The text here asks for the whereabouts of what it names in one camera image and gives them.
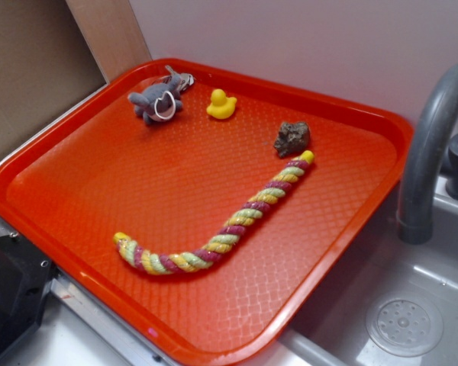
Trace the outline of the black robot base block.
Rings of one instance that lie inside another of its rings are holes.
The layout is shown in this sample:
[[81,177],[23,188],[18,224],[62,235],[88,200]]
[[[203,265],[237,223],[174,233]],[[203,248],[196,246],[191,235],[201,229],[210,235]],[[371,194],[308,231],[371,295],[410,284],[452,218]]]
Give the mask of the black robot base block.
[[0,361],[42,323],[52,260],[23,236],[0,236]]

